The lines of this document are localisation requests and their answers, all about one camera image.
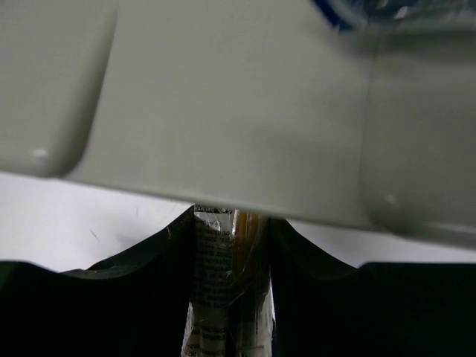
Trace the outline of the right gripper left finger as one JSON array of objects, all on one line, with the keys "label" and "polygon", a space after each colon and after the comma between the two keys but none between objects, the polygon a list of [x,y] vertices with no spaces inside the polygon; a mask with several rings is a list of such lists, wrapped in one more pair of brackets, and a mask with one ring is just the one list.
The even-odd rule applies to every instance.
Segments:
[{"label": "right gripper left finger", "polygon": [[192,210],[86,270],[1,263],[3,356],[179,356],[196,250]]}]

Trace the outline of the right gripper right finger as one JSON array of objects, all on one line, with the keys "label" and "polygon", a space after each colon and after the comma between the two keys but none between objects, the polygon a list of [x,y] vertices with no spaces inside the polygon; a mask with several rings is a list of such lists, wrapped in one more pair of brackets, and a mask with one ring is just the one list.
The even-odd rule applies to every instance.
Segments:
[{"label": "right gripper right finger", "polygon": [[268,256],[279,356],[473,356],[475,266],[354,268],[272,220]]}]

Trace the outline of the pasta bag blue yellow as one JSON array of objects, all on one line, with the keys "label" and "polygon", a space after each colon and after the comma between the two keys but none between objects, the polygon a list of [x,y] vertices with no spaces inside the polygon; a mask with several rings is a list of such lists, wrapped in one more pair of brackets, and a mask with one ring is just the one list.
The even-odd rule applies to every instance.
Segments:
[{"label": "pasta bag blue yellow", "polygon": [[475,2],[467,0],[313,1],[332,28],[367,33],[475,29]]}]

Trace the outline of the pasta bag label side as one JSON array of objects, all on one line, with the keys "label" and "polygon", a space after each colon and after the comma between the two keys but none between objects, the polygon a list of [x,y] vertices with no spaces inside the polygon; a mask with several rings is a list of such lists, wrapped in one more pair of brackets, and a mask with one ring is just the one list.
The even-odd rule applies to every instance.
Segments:
[{"label": "pasta bag label side", "polygon": [[183,356],[271,356],[268,218],[195,205],[192,291]]}]

